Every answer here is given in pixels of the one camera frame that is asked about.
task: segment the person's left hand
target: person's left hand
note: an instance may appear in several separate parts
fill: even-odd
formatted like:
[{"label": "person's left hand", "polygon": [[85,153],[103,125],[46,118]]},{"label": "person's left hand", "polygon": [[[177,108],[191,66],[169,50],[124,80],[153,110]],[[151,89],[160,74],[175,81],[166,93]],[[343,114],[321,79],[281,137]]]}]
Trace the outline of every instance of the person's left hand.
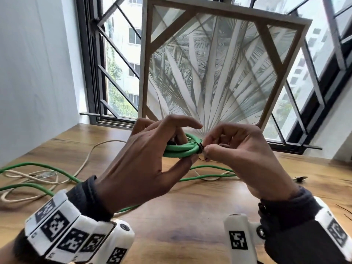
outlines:
[{"label": "person's left hand", "polygon": [[198,155],[180,159],[165,172],[161,161],[170,139],[174,138],[177,144],[187,143],[182,127],[203,126],[180,115],[168,115],[157,122],[137,119],[126,145],[96,180],[97,193],[109,212],[116,213],[164,195],[186,175]]}]

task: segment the person's right hand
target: person's right hand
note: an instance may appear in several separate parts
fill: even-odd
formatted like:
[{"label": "person's right hand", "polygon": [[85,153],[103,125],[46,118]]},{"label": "person's right hand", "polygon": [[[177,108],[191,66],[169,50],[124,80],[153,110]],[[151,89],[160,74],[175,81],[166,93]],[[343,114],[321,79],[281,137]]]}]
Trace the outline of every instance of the person's right hand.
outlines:
[{"label": "person's right hand", "polygon": [[255,197],[283,201],[298,192],[257,126],[222,123],[202,144],[205,157],[231,167]]}]

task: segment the fingernail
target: fingernail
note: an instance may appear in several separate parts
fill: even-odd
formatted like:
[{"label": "fingernail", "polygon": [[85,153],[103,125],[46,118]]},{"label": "fingernail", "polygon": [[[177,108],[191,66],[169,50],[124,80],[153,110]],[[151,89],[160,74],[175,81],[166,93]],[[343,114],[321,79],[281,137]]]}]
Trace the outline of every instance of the fingernail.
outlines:
[{"label": "fingernail", "polygon": [[196,163],[196,161],[198,160],[198,155],[197,154],[191,155],[191,160],[192,160],[192,164]]}]

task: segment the person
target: person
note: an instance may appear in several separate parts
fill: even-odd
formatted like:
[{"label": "person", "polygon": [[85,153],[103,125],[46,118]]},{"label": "person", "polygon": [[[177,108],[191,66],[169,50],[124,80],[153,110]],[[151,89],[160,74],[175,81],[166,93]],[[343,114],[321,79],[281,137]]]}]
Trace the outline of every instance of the person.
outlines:
[{"label": "person", "polygon": [[[120,209],[166,194],[198,159],[196,154],[182,158],[162,172],[167,142],[174,139],[178,144],[187,143],[183,127],[200,129],[202,125],[181,115],[169,115],[157,122],[138,119],[111,165],[98,178],[91,177],[70,190],[69,200],[83,215],[109,221]],[[322,238],[316,230],[310,231],[311,225],[302,227],[314,221],[321,207],[308,190],[292,181],[257,126],[220,123],[202,144],[207,161],[215,160],[231,167],[261,200],[259,214],[266,236],[265,249],[275,262],[347,263],[337,257],[336,248],[327,248],[326,237]],[[295,236],[297,233],[304,240]],[[28,245],[18,245],[18,240],[23,240],[20,237],[0,250],[3,264],[27,263],[28,258],[21,252],[26,252]],[[319,257],[322,251],[327,251],[328,256]]]}]

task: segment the wooden tabletop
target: wooden tabletop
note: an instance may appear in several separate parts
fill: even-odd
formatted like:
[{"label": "wooden tabletop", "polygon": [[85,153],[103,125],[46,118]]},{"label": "wooden tabletop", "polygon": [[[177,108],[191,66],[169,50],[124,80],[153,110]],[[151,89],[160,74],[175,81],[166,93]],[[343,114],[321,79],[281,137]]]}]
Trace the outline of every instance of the wooden tabletop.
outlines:
[{"label": "wooden tabletop", "polygon": [[[9,165],[39,162],[74,174],[92,146],[111,139],[127,140],[129,133],[115,128],[79,124]],[[99,176],[123,145],[121,142],[110,142],[98,146],[78,178],[84,180],[93,174]],[[330,206],[341,225],[352,235],[352,221],[345,216],[352,219],[352,214],[337,206],[352,211],[351,168],[298,155],[280,153],[277,156],[292,177],[309,177],[303,185]],[[164,158],[163,169],[169,169],[176,161]],[[17,170],[27,173],[39,168],[27,166]],[[211,168],[197,171],[201,175],[221,173]],[[190,171],[186,176],[194,177],[196,173]],[[0,177],[2,186],[18,181]],[[55,191],[72,186],[73,183],[66,184]],[[34,191],[17,189],[9,198],[28,197]],[[44,197],[32,202],[0,203],[0,246],[12,240],[23,228],[24,220],[47,200],[48,197]],[[236,178],[221,178],[215,182],[180,182],[168,194],[120,216],[131,225],[136,235],[124,263],[229,263],[224,244],[223,220],[231,213],[245,213],[250,221],[258,221],[257,203],[258,199]],[[263,263],[274,263],[266,255],[263,246],[257,246],[257,253]]]}]

